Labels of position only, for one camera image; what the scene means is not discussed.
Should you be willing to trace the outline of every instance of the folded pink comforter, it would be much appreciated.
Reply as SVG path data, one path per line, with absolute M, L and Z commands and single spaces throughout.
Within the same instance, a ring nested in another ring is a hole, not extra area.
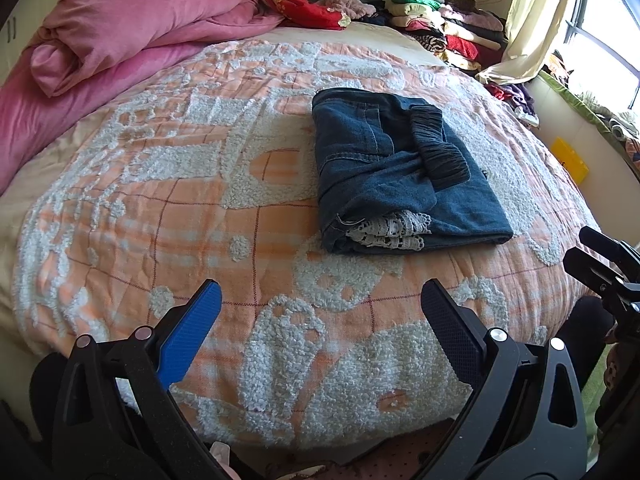
M 203 43 L 143 50 L 57 97 L 47 97 L 31 75 L 26 49 L 0 88 L 0 194 L 37 153 L 81 118 L 153 74 L 201 51 Z
M 258 0 L 60 0 L 0 88 L 0 194 L 85 115 L 203 43 L 241 40 L 283 17 Z
M 30 42 L 31 72 L 57 96 L 144 48 L 241 40 L 282 20 L 258 0 L 60 0 Z

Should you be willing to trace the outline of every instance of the bedspread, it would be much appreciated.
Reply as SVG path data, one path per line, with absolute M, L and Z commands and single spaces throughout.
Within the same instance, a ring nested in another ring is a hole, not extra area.
M 514 238 L 408 256 L 323 251 L 310 110 L 337 86 L 441 108 Z M 337 446 L 459 412 L 469 388 L 420 311 L 430 278 L 487 326 L 532 342 L 586 292 L 561 265 L 580 227 L 596 226 L 583 198 L 542 143 L 455 70 L 363 46 L 233 41 L 101 116 L 24 221 L 15 314 L 32 348 L 69 354 L 79 334 L 123 338 L 216 279 L 222 312 L 172 386 L 206 439 Z

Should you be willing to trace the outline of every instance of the window frame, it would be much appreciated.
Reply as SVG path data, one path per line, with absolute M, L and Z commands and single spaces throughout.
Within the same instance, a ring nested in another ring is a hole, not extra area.
M 607 52 L 611 57 L 616 59 L 617 62 L 619 62 L 622 66 L 624 66 L 629 72 L 631 72 L 632 75 L 635 76 L 636 79 L 638 79 L 638 86 L 636 87 L 636 92 L 629 106 L 627 107 L 628 110 L 631 110 L 636 105 L 637 102 L 640 102 L 640 70 L 638 70 L 631 63 L 629 63 L 623 56 L 617 53 L 615 49 L 611 48 L 608 44 L 604 43 L 602 40 L 600 40 L 599 38 L 596 38 L 593 34 L 590 34 L 589 32 L 587 32 L 582 28 L 582 24 L 584 22 L 584 13 L 586 12 L 586 8 L 587 8 L 587 1 L 588 0 L 576 0 L 574 5 L 574 13 L 571 16 L 571 20 L 566 20 L 567 30 L 564 37 L 564 43 L 569 43 L 572 40 L 572 38 L 574 38 L 577 34 L 580 34 L 585 38 L 587 38 L 588 40 L 595 43 L 602 50 Z

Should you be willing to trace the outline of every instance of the curtain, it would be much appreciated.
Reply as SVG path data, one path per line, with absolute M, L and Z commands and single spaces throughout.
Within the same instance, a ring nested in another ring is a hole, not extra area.
M 502 62 L 478 74 L 482 82 L 521 83 L 542 68 L 558 35 L 570 0 L 513 0 L 505 32 L 509 45 Z

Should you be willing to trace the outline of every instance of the red cloth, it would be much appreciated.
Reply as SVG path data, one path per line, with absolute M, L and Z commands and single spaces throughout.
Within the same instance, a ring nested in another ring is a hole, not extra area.
M 492 96 L 494 96 L 496 99 L 500 101 L 508 101 L 509 99 L 511 99 L 511 96 L 513 95 L 511 94 L 511 92 L 505 90 L 504 88 L 500 88 L 495 83 L 487 83 L 486 85 L 484 85 L 484 87 L 487 89 L 489 94 L 491 94 Z
M 447 48 L 471 61 L 477 61 L 483 67 L 498 64 L 502 60 L 501 50 L 491 50 L 484 45 L 463 40 L 457 36 L 447 36 Z
M 343 30 L 351 23 L 347 15 L 340 10 L 312 4 L 308 0 L 263 0 L 263 2 L 300 27 Z

